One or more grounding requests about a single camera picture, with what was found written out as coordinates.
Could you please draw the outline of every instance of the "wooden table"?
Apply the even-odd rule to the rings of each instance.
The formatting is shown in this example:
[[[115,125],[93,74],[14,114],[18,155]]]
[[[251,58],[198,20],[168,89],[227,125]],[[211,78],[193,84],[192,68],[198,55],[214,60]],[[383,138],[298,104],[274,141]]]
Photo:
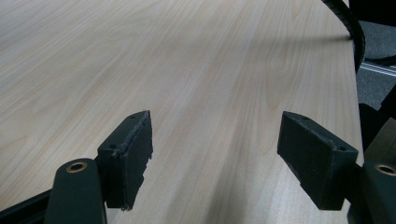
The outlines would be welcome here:
[[[345,223],[276,143],[288,110],[361,149],[352,50],[319,0],[1,1],[0,210],[148,109],[153,159],[109,223]]]

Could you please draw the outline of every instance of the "metal rod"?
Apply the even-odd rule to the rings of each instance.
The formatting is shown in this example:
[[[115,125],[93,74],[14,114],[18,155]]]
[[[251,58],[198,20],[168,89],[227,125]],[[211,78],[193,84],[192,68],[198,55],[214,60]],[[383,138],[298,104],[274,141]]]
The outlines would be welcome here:
[[[377,72],[380,74],[396,77],[396,69],[393,67],[385,67],[374,63],[364,62],[361,64],[361,69]]]

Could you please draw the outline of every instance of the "screw hole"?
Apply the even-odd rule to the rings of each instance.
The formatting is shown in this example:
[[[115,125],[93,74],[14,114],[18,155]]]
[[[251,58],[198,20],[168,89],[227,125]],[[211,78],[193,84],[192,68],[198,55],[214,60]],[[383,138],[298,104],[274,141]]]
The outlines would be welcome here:
[[[377,165],[375,169],[379,172],[381,172],[384,175],[394,175],[396,176],[396,170],[393,169],[392,167],[389,167],[387,165]]]
[[[79,161],[79,162],[69,165],[66,168],[66,171],[67,171],[67,173],[71,173],[71,174],[77,173],[77,172],[85,170],[85,168],[87,168],[87,166],[88,166],[87,162]]]

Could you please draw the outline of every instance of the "brass grommet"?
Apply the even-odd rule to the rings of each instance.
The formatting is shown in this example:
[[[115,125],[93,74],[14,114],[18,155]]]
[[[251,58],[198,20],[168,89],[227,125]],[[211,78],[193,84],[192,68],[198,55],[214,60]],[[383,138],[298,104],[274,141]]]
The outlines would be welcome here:
[[[379,172],[381,172],[384,175],[393,175],[396,176],[396,170],[392,167],[389,167],[387,165],[376,165],[375,169]]]
[[[78,162],[75,162],[75,163],[67,166],[66,171],[67,171],[67,173],[70,173],[70,174],[78,173],[80,171],[85,170],[85,168],[87,168],[87,166],[88,166],[87,162],[78,161]]]

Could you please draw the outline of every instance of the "floor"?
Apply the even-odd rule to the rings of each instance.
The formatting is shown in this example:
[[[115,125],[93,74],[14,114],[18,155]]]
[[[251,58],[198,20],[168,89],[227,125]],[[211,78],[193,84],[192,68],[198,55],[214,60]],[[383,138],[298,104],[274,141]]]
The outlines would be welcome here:
[[[360,21],[366,36],[365,58],[396,55],[396,27]],[[396,77],[360,69],[357,74],[359,103],[379,109],[382,100],[396,84]]]

